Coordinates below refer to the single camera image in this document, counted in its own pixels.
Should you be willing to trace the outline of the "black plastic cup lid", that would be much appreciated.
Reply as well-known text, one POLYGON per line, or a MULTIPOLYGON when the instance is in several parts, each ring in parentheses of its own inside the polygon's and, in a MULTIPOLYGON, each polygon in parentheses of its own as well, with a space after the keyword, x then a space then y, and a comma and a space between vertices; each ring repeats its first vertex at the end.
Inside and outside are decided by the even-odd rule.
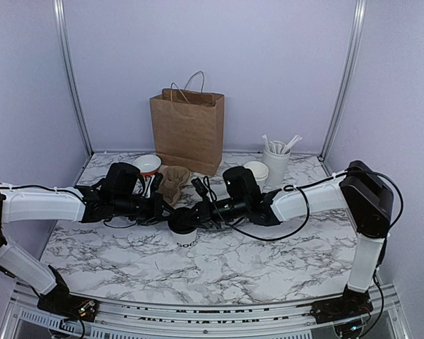
POLYGON ((197 226, 191 221, 194 212, 191 208, 177 208, 169 217, 167 222, 170 230, 176 234, 189 234, 197 229, 197 226))

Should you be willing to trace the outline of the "white paper coffee cup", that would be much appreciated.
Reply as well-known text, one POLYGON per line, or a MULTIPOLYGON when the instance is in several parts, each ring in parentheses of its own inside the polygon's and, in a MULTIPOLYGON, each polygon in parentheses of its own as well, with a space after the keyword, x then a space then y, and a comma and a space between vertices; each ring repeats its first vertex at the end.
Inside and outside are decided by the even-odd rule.
POLYGON ((196 244, 197 229, 192 230, 188 233, 177 233, 171 231, 175 244, 181 248, 189 248, 196 244))

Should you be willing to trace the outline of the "brown pulp cup carrier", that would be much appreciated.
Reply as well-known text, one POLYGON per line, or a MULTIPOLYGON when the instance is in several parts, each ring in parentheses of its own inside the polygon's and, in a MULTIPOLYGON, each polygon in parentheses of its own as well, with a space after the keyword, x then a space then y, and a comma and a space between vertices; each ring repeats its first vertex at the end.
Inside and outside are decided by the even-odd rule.
POLYGON ((183 166, 167 166, 160 173, 163 180, 158 193, 162 194, 165 202, 174 207, 181 196, 182 188, 190 178, 190 171, 183 166))

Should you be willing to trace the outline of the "brown paper bag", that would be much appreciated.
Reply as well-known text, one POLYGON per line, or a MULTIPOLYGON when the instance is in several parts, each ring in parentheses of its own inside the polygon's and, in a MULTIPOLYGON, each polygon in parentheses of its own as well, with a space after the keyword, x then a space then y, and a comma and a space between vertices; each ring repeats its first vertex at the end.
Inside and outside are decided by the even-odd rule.
POLYGON ((150 99, 155 151, 164 165, 213 176, 221 163, 225 96, 171 83, 150 99))

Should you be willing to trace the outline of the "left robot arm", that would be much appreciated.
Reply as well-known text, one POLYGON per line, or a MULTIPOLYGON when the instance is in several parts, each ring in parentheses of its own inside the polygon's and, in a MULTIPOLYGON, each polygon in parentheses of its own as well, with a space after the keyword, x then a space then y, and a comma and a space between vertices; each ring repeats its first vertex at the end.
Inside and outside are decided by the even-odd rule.
POLYGON ((37 293, 38 308, 92 322, 98 301, 72 295, 53 267, 41 263, 2 232, 4 223, 23 220, 68 220, 95 223, 124 217, 137 225, 167 219, 173 208, 158 193, 161 174, 146 183, 140 169, 115 162, 92 186, 47 188, 0 182, 0 271, 26 282, 37 293))

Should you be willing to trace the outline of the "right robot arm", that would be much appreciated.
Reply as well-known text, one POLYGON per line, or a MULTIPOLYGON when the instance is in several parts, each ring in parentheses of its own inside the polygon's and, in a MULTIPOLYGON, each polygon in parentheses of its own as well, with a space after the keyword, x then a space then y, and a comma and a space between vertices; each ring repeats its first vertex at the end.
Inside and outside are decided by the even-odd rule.
POLYGON ((276 226, 296 217, 347 209, 356 225, 358 238, 348 282, 340 297, 314 302, 311 314, 317 323, 338 321, 368 314, 373 310, 369 286, 381 264, 390 229, 398 218, 392 215, 394 199, 402 199, 400 189, 385 174, 372 171, 360 160, 348 168, 312 184, 286 185, 264 193, 250 169, 243 166, 224 171, 228 193, 219 200, 208 177, 193 179, 202 200, 192 208, 178 208, 168 221, 174 236, 193 234, 197 229, 226 224, 235 229, 248 219, 259 226, 276 226))

